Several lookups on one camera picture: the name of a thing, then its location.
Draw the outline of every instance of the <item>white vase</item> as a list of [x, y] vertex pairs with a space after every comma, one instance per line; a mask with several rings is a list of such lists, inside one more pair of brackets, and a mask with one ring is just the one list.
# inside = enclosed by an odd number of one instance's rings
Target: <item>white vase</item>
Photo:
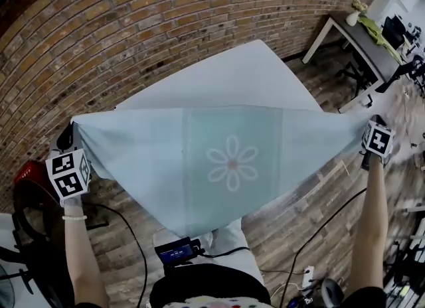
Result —
[[351, 14], [348, 14], [347, 18], [345, 18], [345, 22], [350, 26], [356, 25], [357, 19], [359, 18], [359, 14], [359, 11], [354, 11]]

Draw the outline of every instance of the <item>light blue cloth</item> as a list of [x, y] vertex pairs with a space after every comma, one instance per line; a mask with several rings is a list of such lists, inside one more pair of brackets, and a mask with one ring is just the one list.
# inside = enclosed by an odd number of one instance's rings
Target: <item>light blue cloth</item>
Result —
[[79, 115], [89, 159], [178, 236], [198, 236], [284, 194], [343, 149], [366, 121], [256, 106]]

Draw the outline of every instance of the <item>hand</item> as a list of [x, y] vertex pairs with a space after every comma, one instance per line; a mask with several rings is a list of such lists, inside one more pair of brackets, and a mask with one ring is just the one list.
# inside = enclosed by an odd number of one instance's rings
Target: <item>hand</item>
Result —
[[378, 156], [376, 153], [371, 153], [371, 158], [369, 159], [370, 165], [379, 165], [383, 164], [383, 159], [381, 156]]
[[71, 197], [71, 198], [67, 198], [63, 200], [63, 207], [65, 206], [76, 206], [76, 207], [80, 207], [82, 206], [82, 202], [81, 202], [81, 196], [75, 196], [75, 197]]

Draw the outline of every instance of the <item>flower pattern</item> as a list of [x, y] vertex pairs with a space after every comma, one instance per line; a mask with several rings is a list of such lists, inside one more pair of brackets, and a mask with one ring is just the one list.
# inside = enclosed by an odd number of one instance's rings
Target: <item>flower pattern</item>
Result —
[[207, 158], [220, 166], [215, 167], [208, 174], [210, 182], [219, 182], [226, 179], [227, 189], [234, 193], [239, 189], [240, 179], [254, 181], [258, 172], [254, 167], [247, 165], [258, 154], [255, 146], [249, 146], [239, 151], [239, 139], [235, 135], [229, 135], [226, 139], [226, 151], [208, 149]]

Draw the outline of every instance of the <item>white desk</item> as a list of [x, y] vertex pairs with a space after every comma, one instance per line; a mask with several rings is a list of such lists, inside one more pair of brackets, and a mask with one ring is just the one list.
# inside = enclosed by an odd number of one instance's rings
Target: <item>white desk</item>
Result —
[[174, 73], [118, 104], [116, 109], [231, 105], [321, 111], [294, 73], [260, 40]]
[[362, 56], [371, 68], [378, 80], [371, 87], [367, 88], [367, 90], [361, 92], [356, 98], [352, 99], [348, 104], [345, 104], [342, 108], [340, 108], [340, 113], [346, 112], [357, 102], [360, 102], [367, 96], [371, 95], [379, 86], [388, 82], [400, 66], [385, 47], [379, 46], [375, 43], [367, 30], [364, 29], [360, 23], [357, 23], [353, 27], [349, 26], [345, 22], [346, 16], [347, 13], [345, 12], [331, 12], [325, 26], [323, 26], [321, 32], [303, 58], [303, 63], [307, 64], [314, 52], [322, 43], [323, 39], [326, 37], [327, 33], [332, 27], [335, 27], [350, 42], [350, 44], [353, 45], [355, 50]]

